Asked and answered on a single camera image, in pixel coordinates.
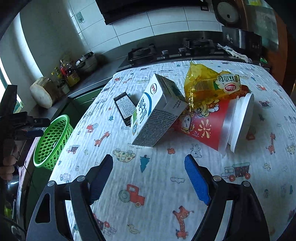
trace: brand logo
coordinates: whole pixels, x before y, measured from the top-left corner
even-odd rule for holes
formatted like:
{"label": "brand logo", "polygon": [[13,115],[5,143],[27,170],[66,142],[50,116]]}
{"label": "brand logo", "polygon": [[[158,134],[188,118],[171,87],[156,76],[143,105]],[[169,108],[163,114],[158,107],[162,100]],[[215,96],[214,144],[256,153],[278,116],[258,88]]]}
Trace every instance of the brand logo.
{"label": "brand logo", "polygon": [[229,84],[229,85],[226,85],[226,86],[225,86],[225,89],[226,89],[227,91],[234,91],[236,88],[237,88],[237,87],[236,87],[235,84]]}
{"label": "brand logo", "polygon": [[132,131],[133,135],[135,135],[135,133],[137,131],[137,125],[138,125],[137,122],[133,125],[133,131]]}
{"label": "brand logo", "polygon": [[150,87],[151,94],[155,94],[156,90],[157,90],[157,85],[156,84],[152,84],[151,87]]}

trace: yellow plastic wrapper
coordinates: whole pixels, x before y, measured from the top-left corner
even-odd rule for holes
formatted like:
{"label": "yellow plastic wrapper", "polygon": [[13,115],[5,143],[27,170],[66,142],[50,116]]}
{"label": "yellow plastic wrapper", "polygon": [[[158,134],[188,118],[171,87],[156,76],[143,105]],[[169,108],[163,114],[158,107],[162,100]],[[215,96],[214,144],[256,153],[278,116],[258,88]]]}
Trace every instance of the yellow plastic wrapper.
{"label": "yellow plastic wrapper", "polygon": [[240,89],[239,75],[227,71],[217,73],[202,64],[190,63],[184,83],[185,99],[190,111],[199,108],[205,100],[235,99]]}

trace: bottle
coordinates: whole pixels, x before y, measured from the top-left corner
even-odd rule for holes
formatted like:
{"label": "bottle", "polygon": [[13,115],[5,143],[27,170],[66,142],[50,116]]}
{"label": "bottle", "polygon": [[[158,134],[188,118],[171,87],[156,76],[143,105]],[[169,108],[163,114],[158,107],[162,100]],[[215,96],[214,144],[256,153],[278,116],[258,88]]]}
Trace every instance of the bottle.
{"label": "bottle", "polygon": [[80,77],[77,72],[74,70],[72,65],[67,61],[61,59],[61,71],[66,78],[66,81],[70,87],[75,85],[78,81],[80,81]]}
{"label": "bottle", "polygon": [[61,70],[63,76],[64,76],[65,78],[67,78],[67,76],[68,76],[68,71],[67,71],[67,68],[65,67],[65,61],[64,61],[63,59],[61,59],[60,62],[61,62],[60,70]]}
{"label": "bottle", "polygon": [[57,96],[60,98],[61,96],[64,95],[64,92],[62,91],[60,84],[62,83],[61,80],[58,79],[57,75],[55,72],[52,72],[52,78],[51,80],[53,81],[54,85],[57,87]]}
{"label": "bottle", "polygon": [[60,84],[60,88],[64,94],[68,94],[70,92],[69,86],[65,80],[62,80],[62,83]]}
{"label": "bottle", "polygon": [[59,70],[58,67],[54,68],[56,71],[56,76],[58,77],[59,80],[63,79],[63,74],[61,73],[61,71]]}

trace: tablecloth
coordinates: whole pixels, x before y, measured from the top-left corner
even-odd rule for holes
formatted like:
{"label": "tablecloth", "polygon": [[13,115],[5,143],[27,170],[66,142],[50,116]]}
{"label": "tablecloth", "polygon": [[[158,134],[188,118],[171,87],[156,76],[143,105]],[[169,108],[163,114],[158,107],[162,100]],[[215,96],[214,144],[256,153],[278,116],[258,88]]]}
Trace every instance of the tablecloth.
{"label": "tablecloth", "polygon": [[[91,206],[107,241],[177,240],[182,225],[186,235],[179,238],[191,240],[207,206],[198,199],[184,169],[189,153],[212,175],[248,168],[247,178],[265,213],[271,240],[282,234],[295,213],[296,108],[291,99],[260,66],[211,60],[194,63],[238,74],[241,83],[250,88],[255,106],[248,139],[242,140],[235,154],[228,147],[224,157],[175,131],[167,131],[153,148],[131,145],[130,127],[124,125],[113,98],[127,92],[137,104],[154,73],[173,80],[184,94],[190,61],[116,73],[76,126],[51,175],[58,184],[71,182],[99,165],[106,154],[113,157],[108,182]],[[233,183],[244,180],[245,176],[237,174]],[[71,203],[67,201],[66,206],[73,237],[81,240]],[[230,210],[228,202],[216,240],[223,239]],[[184,218],[179,223],[181,213]]]}

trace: human hand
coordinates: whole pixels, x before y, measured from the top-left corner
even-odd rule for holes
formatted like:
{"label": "human hand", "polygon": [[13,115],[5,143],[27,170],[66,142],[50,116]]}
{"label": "human hand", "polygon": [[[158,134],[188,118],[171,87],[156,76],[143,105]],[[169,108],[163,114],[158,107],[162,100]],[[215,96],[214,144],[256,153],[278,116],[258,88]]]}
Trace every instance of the human hand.
{"label": "human hand", "polygon": [[[17,153],[17,146],[14,147],[13,153]],[[0,167],[0,177],[4,180],[10,181],[12,179],[12,173],[15,171],[13,166],[16,163],[15,156],[7,156],[3,158],[3,166]]]}

